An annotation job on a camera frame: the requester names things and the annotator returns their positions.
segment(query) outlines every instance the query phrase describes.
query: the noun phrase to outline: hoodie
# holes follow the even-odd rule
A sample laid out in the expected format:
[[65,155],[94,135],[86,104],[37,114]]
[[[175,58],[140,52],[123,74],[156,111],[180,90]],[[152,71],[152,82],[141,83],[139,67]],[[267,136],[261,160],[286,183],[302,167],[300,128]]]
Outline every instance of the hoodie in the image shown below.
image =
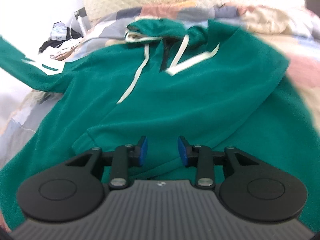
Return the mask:
[[[34,89],[64,93],[36,134],[0,172],[0,204],[11,229],[24,221],[16,191],[28,177],[92,147],[112,151],[148,137],[131,179],[191,179],[177,137],[222,150],[234,145],[291,173],[308,188],[302,221],[320,213],[319,137],[284,77],[288,60],[246,31],[168,19],[128,25],[126,44],[71,63],[23,55],[0,40],[0,66]],[[108,181],[109,169],[103,180]]]

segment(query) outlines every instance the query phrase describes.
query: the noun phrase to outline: drawstring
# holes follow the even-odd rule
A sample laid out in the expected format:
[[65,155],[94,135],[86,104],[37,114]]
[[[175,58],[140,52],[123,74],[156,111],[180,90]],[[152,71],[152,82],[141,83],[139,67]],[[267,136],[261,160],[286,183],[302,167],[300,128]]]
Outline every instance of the drawstring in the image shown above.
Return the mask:
[[[179,73],[180,71],[182,70],[185,70],[201,61],[204,61],[206,59],[209,59],[211,57],[213,57],[214,55],[216,55],[216,53],[218,52],[218,49],[219,49],[219,45],[217,45],[217,47],[211,51],[211,52],[203,52],[199,55],[196,55],[194,57],[191,57],[190,59],[187,59],[185,60],[184,62],[181,62],[178,64],[179,60],[181,59],[184,51],[186,50],[187,46],[188,46],[188,43],[189,43],[189,35],[185,35],[183,40],[182,40],[182,43],[180,45],[180,48],[177,52],[177,54],[174,56],[171,64],[170,64],[170,67],[166,70],[166,72],[171,75],[171,76],[174,76],[175,74]],[[144,46],[144,61],[141,63],[141,65],[139,66],[139,68],[137,69],[135,75],[134,75],[134,78],[133,78],[133,81],[131,82],[130,86],[127,88],[127,90],[123,93],[123,95],[121,96],[121,98],[119,99],[119,101],[117,102],[117,104],[121,103],[123,100],[125,100],[129,95],[130,93],[132,92],[132,90],[134,89],[140,75],[141,75],[141,72],[143,70],[143,68],[146,66],[146,64],[148,63],[148,60],[149,60],[149,44],[145,44]]]
[[133,81],[131,82],[131,84],[127,88],[127,90],[123,93],[122,97],[119,99],[117,104],[121,103],[123,100],[125,100],[128,97],[128,95],[130,95],[130,93],[134,89],[134,87],[135,87],[135,85],[141,75],[143,68],[148,63],[148,60],[149,60],[149,44],[145,44],[144,45],[144,61],[141,63],[140,67],[137,69],[136,73],[134,74]]

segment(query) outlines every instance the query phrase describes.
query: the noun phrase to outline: green sleeve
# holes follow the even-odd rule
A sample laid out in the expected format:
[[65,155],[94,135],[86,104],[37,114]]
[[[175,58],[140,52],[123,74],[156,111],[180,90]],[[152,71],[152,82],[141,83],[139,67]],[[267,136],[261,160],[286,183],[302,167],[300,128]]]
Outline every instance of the green sleeve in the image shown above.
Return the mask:
[[69,63],[28,57],[0,36],[0,67],[36,90],[63,93],[75,73],[90,65],[91,55]]

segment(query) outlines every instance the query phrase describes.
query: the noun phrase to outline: white wall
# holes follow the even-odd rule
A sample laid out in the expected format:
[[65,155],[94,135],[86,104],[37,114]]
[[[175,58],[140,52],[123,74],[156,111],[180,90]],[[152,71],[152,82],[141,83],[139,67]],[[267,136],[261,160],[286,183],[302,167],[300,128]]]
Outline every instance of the white wall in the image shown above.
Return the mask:
[[[48,39],[55,22],[70,26],[82,0],[0,0],[0,35],[23,53],[35,53]],[[80,32],[74,18],[72,28]],[[0,66],[0,130],[31,89]]]

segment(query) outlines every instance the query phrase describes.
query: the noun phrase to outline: crumpled blanket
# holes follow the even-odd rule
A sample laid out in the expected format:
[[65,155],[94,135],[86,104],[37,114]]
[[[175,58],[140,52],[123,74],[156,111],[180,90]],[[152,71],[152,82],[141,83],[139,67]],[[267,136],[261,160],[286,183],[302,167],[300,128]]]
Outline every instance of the crumpled blanket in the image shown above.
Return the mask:
[[[146,5],[121,10],[101,18],[65,61],[74,61],[106,46],[124,43],[126,26],[137,17],[170,18],[186,28],[206,27],[209,18],[240,26],[282,51],[289,59],[287,76],[297,88],[320,130],[320,19],[306,9],[280,10],[266,6],[225,4],[197,7],[197,1],[172,5]],[[32,91],[0,131],[0,169],[34,135],[41,120],[62,97],[61,94]]]

